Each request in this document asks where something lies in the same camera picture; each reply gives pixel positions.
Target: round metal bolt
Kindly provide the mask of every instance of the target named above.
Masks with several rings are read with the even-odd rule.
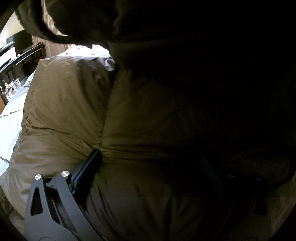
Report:
[[[62,177],[69,176],[69,171],[62,171]]]
[[[41,174],[37,174],[36,176],[35,176],[35,180],[39,180],[39,179],[41,179]]]

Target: curtain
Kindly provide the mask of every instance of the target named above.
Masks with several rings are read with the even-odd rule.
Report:
[[[43,21],[47,25],[47,27],[55,34],[62,35],[62,33],[55,27],[54,22],[51,18],[51,16],[48,14],[45,6],[45,1],[41,1],[42,4],[42,9],[43,9]],[[45,50],[46,50],[46,57],[53,57],[55,55],[58,55],[62,52],[65,52],[68,48],[68,45],[66,44],[56,44],[52,43],[48,40],[44,40],[42,38],[32,36],[33,39],[33,44],[36,45],[39,42],[43,42],[45,45]]]

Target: bed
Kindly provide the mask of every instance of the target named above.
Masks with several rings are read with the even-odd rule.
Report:
[[[93,45],[92,49],[81,45],[70,45],[68,49],[59,54],[59,56],[97,56],[111,58],[109,51],[100,45]],[[13,148],[22,129],[23,107],[33,77],[34,73],[28,77],[24,86],[20,87],[15,93],[0,115],[0,175],[2,175],[9,166]]]

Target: wall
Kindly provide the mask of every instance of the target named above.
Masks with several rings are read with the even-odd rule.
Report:
[[[3,43],[6,44],[6,39],[10,37],[13,34],[16,34],[17,32],[23,30],[24,28],[20,24],[19,20],[17,19],[17,16],[15,12],[11,15],[10,19],[6,23],[4,29],[0,33],[0,46],[2,46]]]

